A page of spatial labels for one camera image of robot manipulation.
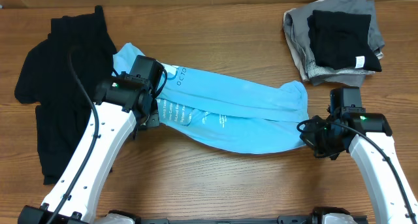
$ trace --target white tag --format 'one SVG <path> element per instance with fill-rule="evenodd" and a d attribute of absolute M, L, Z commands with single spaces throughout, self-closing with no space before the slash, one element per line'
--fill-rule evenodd
<path fill-rule="evenodd" d="M 364 56 L 355 57 L 355 68 L 364 67 Z"/>

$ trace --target black folded cloth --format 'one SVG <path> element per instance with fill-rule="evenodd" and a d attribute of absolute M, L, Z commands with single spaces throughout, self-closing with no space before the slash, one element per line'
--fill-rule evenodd
<path fill-rule="evenodd" d="M 67 167 L 84 131 L 91 109 L 71 76 L 67 55 L 90 98 L 96 85 L 111 75 L 116 47 L 110 39 L 103 8 L 94 14 L 51 20 L 48 39 L 28 54 L 14 96 L 36 107 L 38 154 L 44 184 L 56 183 Z"/>
<path fill-rule="evenodd" d="M 371 15 L 314 10 L 308 18 L 310 48 L 316 65 L 381 71 L 368 45 Z"/>

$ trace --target gray clothing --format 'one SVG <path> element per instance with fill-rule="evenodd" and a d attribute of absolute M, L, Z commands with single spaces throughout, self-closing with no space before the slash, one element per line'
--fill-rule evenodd
<path fill-rule="evenodd" d="M 366 74 L 374 74 L 373 71 L 365 71 L 362 69 L 340 69 L 334 70 L 330 67 L 320 67 L 315 64 L 315 57 L 310 49 L 310 39 L 308 36 L 309 27 L 307 19 L 312 15 L 313 10 L 327 10 L 331 12 L 347 12 L 352 14 L 370 14 L 368 44 L 370 48 L 377 54 L 381 55 L 380 50 L 385 46 L 383 37 L 378 28 L 376 20 L 376 10 L 373 1 L 367 0 L 324 0 L 310 3 L 301 8 L 289 11 L 284 18 L 283 30 L 299 53 L 306 76 L 311 79 L 315 78 L 315 83 L 325 82 L 341 82 L 350 86 L 358 86 L 363 82 Z"/>

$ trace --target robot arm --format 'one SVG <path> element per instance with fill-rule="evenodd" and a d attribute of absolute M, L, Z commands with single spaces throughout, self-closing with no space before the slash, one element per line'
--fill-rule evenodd
<path fill-rule="evenodd" d="M 300 123 L 298 130 L 301 132 L 301 139 L 314 150 L 317 158 L 330 157 L 335 160 L 340 152 L 350 153 L 366 184 L 377 223 L 417 223 L 417 200 L 398 162 L 392 130 L 385 116 L 366 113 L 362 107 L 359 88 L 334 89 L 330 97 L 330 116 L 326 120 L 314 116 L 311 120 Z M 306 125 L 303 130 L 299 128 L 302 124 Z M 375 145 L 361 137 L 362 135 Z M 389 163 L 393 164 L 399 182 Z M 411 212 L 407 209 L 408 205 L 411 206 Z M 323 216 L 322 220 L 326 221 L 328 217 Z M 338 222 L 332 216 L 328 219 L 329 222 L 323 223 L 347 221 L 341 219 Z"/>
<path fill-rule="evenodd" d="M 418 213 L 418 204 L 411 187 L 400 167 L 394 149 L 392 136 L 385 133 L 368 132 L 366 136 L 372 139 L 391 158 L 404 186 L 413 213 Z M 349 146 L 351 157 L 360 169 L 372 201 L 376 223 L 411 223 L 411 217 L 405 207 L 399 186 L 386 160 L 369 142 L 355 135 Z"/>
<path fill-rule="evenodd" d="M 67 199 L 63 199 L 90 149 L 95 132 L 93 111 L 84 135 L 58 183 L 45 197 L 40 208 L 24 207 L 18 218 L 19 224 L 93 223 L 101 190 L 122 144 L 132 132 L 135 137 L 138 129 L 159 125 L 155 98 L 161 91 L 157 87 L 163 72 L 163 66 L 156 60 L 138 56 L 129 74 L 123 72 L 121 76 L 110 77 L 97 86 L 94 107 L 99 118 L 99 132 L 75 186 Z M 54 212 L 57 216 L 51 222 L 49 220 Z"/>
<path fill-rule="evenodd" d="M 79 216 L 80 221 L 85 221 L 86 223 L 93 223 L 106 177 L 123 142 L 133 132 L 137 124 L 133 112 L 122 111 L 122 106 L 102 103 L 95 107 L 101 122 L 99 128 L 100 136 L 70 197 L 59 211 L 59 214 L 67 217 L 71 217 L 75 213 L 75 217 Z M 55 211 L 78 168 L 80 168 L 82 160 L 89 149 L 93 132 L 94 118 L 92 113 L 86 131 L 70 163 L 67 165 L 67 169 L 65 169 L 58 183 L 42 202 L 42 206 L 47 207 L 48 211 Z"/>

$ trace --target table surface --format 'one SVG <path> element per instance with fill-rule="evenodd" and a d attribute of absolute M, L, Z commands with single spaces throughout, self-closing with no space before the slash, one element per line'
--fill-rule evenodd
<path fill-rule="evenodd" d="M 300 80 L 282 30 L 283 13 L 299 6 L 108 7 L 104 13 L 118 49 L 132 42 L 164 63 L 279 87 Z M 386 42 L 383 72 L 366 78 L 363 106 L 386 115 L 402 168 L 418 194 L 418 1 L 381 2 L 376 9 Z M 51 18 L 92 12 L 0 10 L 0 223 L 15 223 L 24 205 L 39 206 L 52 188 L 42 184 L 35 104 L 22 105 L 14 98 L 25 57 L 46 39 Z M 305 86 L 309 115 L 326 116 L 329 91 L 340 85 Z M 348 154 L 336 161 L 315 159 L 305 147 L 240 155 L 162 126 L 125 143 L 113 169 L 98 216 L 118 209 L 144 218 L 277 217 L 337 206 L 368 215 L 374 223 L 363 179 Z"/>

